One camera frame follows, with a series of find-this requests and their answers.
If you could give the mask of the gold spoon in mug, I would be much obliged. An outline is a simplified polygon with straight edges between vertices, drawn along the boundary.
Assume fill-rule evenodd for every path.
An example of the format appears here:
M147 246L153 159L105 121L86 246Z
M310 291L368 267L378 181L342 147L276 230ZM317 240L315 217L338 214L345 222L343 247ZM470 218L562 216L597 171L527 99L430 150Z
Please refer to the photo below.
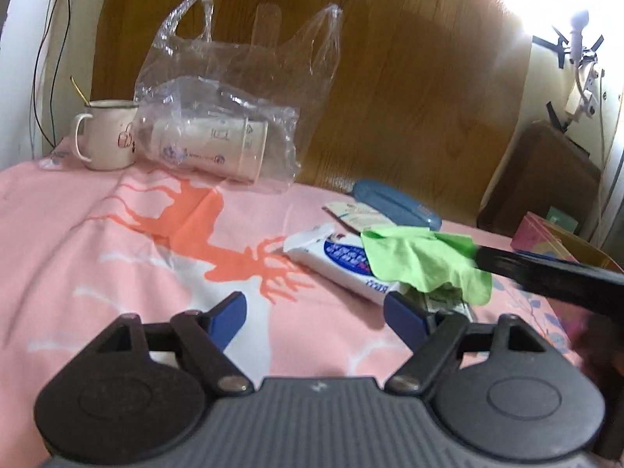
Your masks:
M89 98L83 93L82 88L78 85L75 77L73 75L69 76L72 87L74 88L76 94L79 96L80 100L83 102L83 105L86 107L91 107L91 103Z

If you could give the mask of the pink tin box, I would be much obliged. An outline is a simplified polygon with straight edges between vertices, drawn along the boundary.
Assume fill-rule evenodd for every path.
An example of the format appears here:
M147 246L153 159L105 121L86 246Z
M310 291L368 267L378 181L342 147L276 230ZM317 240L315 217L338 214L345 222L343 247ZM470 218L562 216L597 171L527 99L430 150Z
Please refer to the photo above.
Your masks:
M531 252L623 273L623 268L605 252L534 213L527 213L523 217L512 238L511 247L516 252Z

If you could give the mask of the cream enamel mug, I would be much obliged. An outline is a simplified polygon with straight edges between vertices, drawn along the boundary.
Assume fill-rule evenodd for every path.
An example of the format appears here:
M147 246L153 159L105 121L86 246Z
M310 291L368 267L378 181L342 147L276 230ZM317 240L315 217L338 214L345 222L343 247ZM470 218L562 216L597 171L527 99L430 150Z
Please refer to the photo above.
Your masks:
M125 169L135 162L133 121L138 104L132 100L94 100L74 116L71 150L95 171Z

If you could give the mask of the white blue tissue pack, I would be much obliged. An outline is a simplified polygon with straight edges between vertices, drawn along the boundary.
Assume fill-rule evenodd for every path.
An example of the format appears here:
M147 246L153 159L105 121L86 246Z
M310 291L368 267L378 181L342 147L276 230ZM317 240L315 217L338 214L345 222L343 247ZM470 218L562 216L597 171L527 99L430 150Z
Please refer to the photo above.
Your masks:
M382 305L391 292L406 294L410 290L407 284L377 278L361 237L340 231L333 223L291 234L282 248L293 262L377 305Z

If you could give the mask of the blue translucent glasses case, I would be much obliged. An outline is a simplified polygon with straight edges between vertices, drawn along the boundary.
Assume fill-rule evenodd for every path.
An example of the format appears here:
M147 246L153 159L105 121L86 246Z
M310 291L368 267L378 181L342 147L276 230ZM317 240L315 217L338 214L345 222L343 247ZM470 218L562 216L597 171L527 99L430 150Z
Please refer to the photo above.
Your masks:
M441 216L410 195L378 181L355 182L351 197L376 209L397 225L426 227L432 231L441 229Z

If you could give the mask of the barcode printed packet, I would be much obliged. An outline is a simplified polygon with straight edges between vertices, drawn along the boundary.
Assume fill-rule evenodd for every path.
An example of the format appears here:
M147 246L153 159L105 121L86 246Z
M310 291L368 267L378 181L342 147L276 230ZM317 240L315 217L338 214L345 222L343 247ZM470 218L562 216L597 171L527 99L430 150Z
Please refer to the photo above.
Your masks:
M472 310L462 299L461 290L450 285L443 285L432 292L424 293L410 289L406 292L406 298L428 313L458 313L468 318L469 321L474 320Z

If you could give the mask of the pink printed tablecloth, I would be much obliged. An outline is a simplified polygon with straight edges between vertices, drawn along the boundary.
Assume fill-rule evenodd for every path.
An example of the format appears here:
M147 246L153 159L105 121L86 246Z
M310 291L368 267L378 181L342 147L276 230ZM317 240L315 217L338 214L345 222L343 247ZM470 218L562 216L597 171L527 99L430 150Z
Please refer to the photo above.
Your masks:
M67 145L1 173L1 462L48 457L33 419L41 388L112 320L163 322L242 292L248 318L227 347L268 376L372 376L410 357L370 300L282 253L329 221L335 192L263 195L201 173L138 163L94 172Z

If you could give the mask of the brown wooden headboard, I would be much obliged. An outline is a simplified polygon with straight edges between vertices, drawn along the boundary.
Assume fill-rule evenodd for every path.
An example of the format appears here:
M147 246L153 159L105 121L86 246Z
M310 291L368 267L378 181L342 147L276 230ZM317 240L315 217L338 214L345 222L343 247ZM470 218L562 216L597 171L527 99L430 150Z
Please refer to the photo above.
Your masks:
M105 0L92 94L127 98L151 40L182 0ZM503 0L214 0L214 34L246 43L256 7L290 37L329 3L343 11L340 66L301 179L347 191L363 177L472 225L510 143L531 40Z

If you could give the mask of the clear plastic bag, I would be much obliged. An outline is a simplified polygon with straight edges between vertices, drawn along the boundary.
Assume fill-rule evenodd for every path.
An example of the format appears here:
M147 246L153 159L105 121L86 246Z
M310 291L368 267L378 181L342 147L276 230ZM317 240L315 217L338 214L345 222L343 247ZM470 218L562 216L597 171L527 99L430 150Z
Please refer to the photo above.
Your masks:
M260 4L251 42L224 43L211 36L213 10L213 0L184 0L160 25L134 85L134 140L143 122L166 117L267 122L259 178L244 184L284 191L300 174L333 86L343 11L325 6L281 43L279 6Z

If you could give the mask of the green microfiber cloth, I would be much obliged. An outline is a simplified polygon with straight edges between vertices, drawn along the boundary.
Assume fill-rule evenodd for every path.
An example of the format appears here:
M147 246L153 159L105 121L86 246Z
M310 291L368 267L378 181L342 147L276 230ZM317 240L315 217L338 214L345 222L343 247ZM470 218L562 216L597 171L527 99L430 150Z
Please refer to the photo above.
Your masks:
M493 278L474 263L478 249L464 234L426 227L379 225L361 233L373 274L424 294L450 285L464 302L482 307L491 299Z

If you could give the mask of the beige paper packet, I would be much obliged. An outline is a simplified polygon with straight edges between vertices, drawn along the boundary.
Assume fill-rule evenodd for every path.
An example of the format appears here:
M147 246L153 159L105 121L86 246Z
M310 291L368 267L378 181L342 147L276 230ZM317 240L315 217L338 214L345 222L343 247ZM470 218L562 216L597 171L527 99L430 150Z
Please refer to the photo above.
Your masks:
M365 203L329 202L324 209L334 219L358 234L376 226L395 226L387 216Z

